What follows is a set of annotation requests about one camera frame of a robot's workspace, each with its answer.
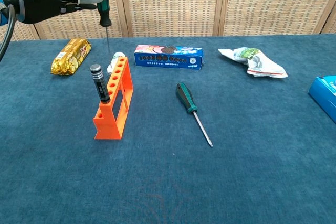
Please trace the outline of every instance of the black cable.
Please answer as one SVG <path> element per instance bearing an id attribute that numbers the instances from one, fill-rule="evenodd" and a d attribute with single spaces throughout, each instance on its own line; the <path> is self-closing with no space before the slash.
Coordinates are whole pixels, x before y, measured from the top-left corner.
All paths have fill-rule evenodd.
<path id="1" fill-rule="evenodd" d="M 15 26 L 15 10 L 13 5 L 8 5 L 7 7 L 9 9 L 9 17 L 8 17 L 8 29 L 4 38 L 4 42 L 2 42 L 1 47 L 0 47 L 0 61 L 2 60 L 7 47 L 9 45 L 9 42 L 11 41 L 13 31 L 14 31 L 14 26 Z"/>

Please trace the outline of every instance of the green screwdriver handle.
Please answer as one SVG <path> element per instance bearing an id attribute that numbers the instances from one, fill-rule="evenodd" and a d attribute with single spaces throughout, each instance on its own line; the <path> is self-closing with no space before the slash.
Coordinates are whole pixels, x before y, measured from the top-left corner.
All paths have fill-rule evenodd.
<path id="1" fill-rule="evenodd" d="M 112 25 L 110 20 L 110 3 L 109 0 L 103 0 L 102 2 L 97 4 L 97 9 L 100 14 L 100 25 L 103 27 L 108 27 Z"/>
<path id="2" fill-rule="evenodd" d="M 176 95 L 183 102 L 184 106 L 187 108 L 188 113 L 197 111 L 197 106 L 194 103 L 193 96 L 191 95 L 188 87 L 180 82 L 176 86 Z"/>

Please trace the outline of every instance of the robot finger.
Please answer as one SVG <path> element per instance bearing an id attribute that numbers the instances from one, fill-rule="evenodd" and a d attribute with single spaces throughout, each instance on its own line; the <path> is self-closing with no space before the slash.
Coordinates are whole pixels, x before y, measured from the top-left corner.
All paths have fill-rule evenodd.
<path id="1" fill-rule="evenodd" d="M 78 10 L 95 10 L 97 6 L 94 4 L 66 4 L 61 8 L 61 14 L 73 13 Z"/>

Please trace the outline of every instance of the screwdriver shaft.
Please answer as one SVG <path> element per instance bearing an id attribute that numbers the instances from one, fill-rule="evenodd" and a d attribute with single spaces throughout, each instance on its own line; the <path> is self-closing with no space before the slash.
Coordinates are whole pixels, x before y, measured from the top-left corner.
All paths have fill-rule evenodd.
<path id="1" fill-rule="evenodd" d="M 110 43 L 109 43 L 109 33 L 108 33 L 108 30 L 107 30 L 107 27 L 105 27 L 105 29 L 106 29 L 107 47 L 109 48 L 109 55 L 111 55 Z"/>
<path id="2" fill-rule="evenodd" d="M 211 142 L 208 134 L 206 134 L 206 131 L 205 131 L 205 129 L 204 129 L 204 127 L 203 127 L 200 119 L 198 118 L 198 116 L 196 114 L 196 111 L 193 111 L 193 113 L 194 113 L 194 116 L 195 116 L 195 118 L 196 118 L 196 120 L 197 120 L 197 122 L 198 122 L 198 124 L 199 124 L 199 126 L 200 126 L 200 128 L 201 128 L 201 130 L 202 130 L 202 132 L 203 132 L 203 134 L 204 134 L 204 136 L 206 138 L 206 140 L 208 141 L 208 144 L 210 145 L 210 147 L 213 147 L 212 142 Z"/>

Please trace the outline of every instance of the wicker screen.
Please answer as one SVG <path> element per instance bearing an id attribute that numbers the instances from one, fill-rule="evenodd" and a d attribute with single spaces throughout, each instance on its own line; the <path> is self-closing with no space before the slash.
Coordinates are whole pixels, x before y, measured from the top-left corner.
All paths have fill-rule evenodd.
<path id="1" fill-rule="evenodd" d="M 110 37 L 121 37 L 121 27 L 116 0 L 110 0 Z M 99 25 L 97 10 L 82 10 L 60 15 L 36 25 L 42 39 L 105 38 L 106 31 Z"/>
<path id="2" fill-rule="evenodd" d="M 221 34 L 312 34 L 328 2 L 329 0 L 228 0 L 222 9 L 224 27 Z"/>
<path id="3" fill-rule="evenodd" d="M 333 20 L 330 28 L 326 31 L 326 33 L 336 34 L 336 18 Z"/>
<path id="4" fill-rule="evenodd" d="M 8 25 L 0 27 L 0 41 L 4 41 L 5 33 Z M 22 24 L 17 21 L 15 23 L 13 35 L 11 41 L 14 40 L 34 40 L 39 39 L 33 25 Z"/>
<path id="5" fill-rule="evenodd" d="M 216 0 L 129 0 L 128 4 L 127 22 L 132 25 L 134 37 L 213 33 Z"/>

